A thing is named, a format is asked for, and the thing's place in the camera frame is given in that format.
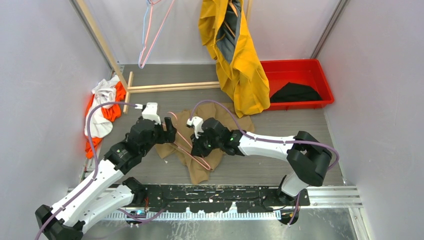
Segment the tan brown garment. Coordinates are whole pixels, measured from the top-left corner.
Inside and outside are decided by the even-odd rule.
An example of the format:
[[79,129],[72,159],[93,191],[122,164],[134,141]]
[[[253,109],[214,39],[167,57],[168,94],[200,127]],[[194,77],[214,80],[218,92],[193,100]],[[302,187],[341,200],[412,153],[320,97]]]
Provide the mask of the tan brown garment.
[[[192,142],[191,136],[194,130],[186,126],[192,110],[184,109],[180,112],[168,112],[171,116],[172,124],[177,129],[174,143],[157,144],[156,152],[161,159],[165,159],[172,154],[176,154],[181,164],[187,167],[191,183],[197,185],[207,181],[210,172],[214,171],[221,163],[224,152],[220,149],[213,150],[207,157],[197,157],[191,155]],[[229,130],[236,130],[238,127],[233,120],[236,118],[237,123],[243,130],[254,132],[255,126],[249,116],[237,117],[234,106],[231,103],[215,103],[207,102],[200,104],[194,111],[195,117],[203,120],[215,118],[220,121]]]

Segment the yellow pleated skirt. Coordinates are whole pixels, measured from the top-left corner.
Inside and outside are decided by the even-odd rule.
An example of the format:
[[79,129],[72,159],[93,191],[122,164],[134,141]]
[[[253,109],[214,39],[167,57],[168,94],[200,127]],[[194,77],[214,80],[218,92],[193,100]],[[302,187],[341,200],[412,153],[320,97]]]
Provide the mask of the yellow pleated skirt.
[[228,0],[202,1],[198,29],[202,45],[215,60],[220,89],[233,101],[236,115],[243,117],[259,114],[270,107],[270,85],[249,32],[244,2],[232,2],[237,8],[237,19]]

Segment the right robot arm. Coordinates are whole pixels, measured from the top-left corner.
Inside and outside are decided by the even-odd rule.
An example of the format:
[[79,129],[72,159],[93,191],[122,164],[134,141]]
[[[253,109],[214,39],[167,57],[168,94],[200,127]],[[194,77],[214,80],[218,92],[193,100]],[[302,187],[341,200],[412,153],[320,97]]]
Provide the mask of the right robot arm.
[[191,154],[207,157],[213,150],[229,156],[262,156],[287,162],[292,173],[283,177],[277,198],[291,205],[306,187],[321,187],[333,155],[328,145],[318,142],[306,131],[295,136],[267,136],[249,131],[229,130],[213,117],[192,117],[186,122],[194,130]]

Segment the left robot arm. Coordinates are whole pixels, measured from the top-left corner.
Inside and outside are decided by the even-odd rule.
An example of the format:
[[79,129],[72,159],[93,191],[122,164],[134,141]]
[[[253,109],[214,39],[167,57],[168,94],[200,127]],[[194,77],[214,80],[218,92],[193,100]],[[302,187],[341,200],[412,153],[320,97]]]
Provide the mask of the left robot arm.
[[97,222],[119,208],[145,205],[147,188],[134,177],[105,196],[100,195],[141,163],[154,145],[173,143],[176,133],[170,117],[164,119],[164,125],[140,117],[125,139],[96,162],[95,170],[83,182],[53,206],[43,204],[35,211],[39,226],[35,238],[45,235],[49,240],[80,240]]

